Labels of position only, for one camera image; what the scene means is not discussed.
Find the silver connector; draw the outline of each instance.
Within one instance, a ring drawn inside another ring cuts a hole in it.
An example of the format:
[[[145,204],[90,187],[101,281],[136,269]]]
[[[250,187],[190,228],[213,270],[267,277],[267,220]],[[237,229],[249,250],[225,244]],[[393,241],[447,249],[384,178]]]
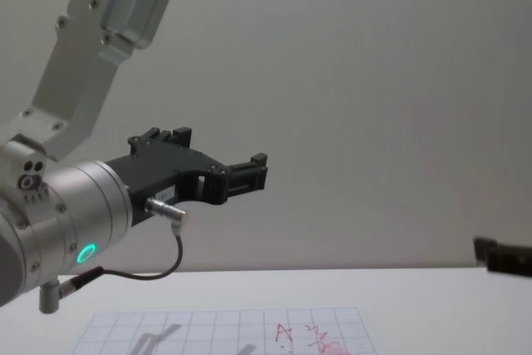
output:
[[[61,295],[59,293],[59,280],[52,279],[41,285],[39,292],[39,309],[42,313],[49,315],[55,313],[59,309],[59,300]]]
[[[170,219],[172,222],[172,232],[176,236],[180,235],[183,224],[185,224],[189,218],[186,211],[180,210],[173,205],[168,205],[164,201],[156,200],[154,198],[146,200],[145,210],[153,215],[164,216],[165,218]]]

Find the white table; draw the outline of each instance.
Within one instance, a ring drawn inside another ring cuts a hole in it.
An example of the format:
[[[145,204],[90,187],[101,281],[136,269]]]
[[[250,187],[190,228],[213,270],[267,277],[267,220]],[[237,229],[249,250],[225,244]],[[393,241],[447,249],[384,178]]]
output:
[[[303,270],[100,278],[38,312],[38,291],[0,309],[2,355],[68,355],[93,313],[358,307],[379,355],[532,353],[532,279],[482,269]]]

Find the green light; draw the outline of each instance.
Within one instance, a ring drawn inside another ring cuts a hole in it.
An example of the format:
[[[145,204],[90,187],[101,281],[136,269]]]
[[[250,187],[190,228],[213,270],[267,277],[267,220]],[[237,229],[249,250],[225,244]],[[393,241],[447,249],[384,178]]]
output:
[[[80,251],[80,253],[77,255],[77,262],[79,264],[83,264],[86,262],[92,255],[96,253],[96,244],[88,244],[85,246],[85,248]]]

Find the white backdrop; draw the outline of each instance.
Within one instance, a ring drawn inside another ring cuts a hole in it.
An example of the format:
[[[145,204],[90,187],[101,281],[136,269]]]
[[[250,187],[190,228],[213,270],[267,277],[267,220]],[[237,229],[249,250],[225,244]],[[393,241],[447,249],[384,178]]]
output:
[[[67,1],[0,0],[0,122]],[[69,161],[152,126],[227,163],[268,153],[264,192],[182,205],[183,269],[473,264],[475,234],[532,243],[531,2],[170,0]],[[96,261],[161,270],[174,246],[153,219]]]

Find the bolt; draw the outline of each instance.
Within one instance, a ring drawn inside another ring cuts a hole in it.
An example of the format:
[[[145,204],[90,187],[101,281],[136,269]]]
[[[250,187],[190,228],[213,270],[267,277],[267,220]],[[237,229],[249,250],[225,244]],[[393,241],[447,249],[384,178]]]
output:
[[[56,211],[59,214],[64,214],[65,212],[67,212],[67,206],[62,203],[59,203],[58,205],[56,205]]]
[[[104,35],[103,38],[101,39],[101,43],[104,45],[108,45],[110,41],[111,41],[111,35]]]
[[[31,176],[23,176],[18,183],[18,187],[22,190],[29,190],[33,186],[33,178]]]
[[[67,18],[65,16],[59,16],[56,22],[56,27],[61,29],[64,28],[67,24]]]
[[[89,3],[89,8],[92,10],[96,10],[100,6],[100,0],[91,0]]]

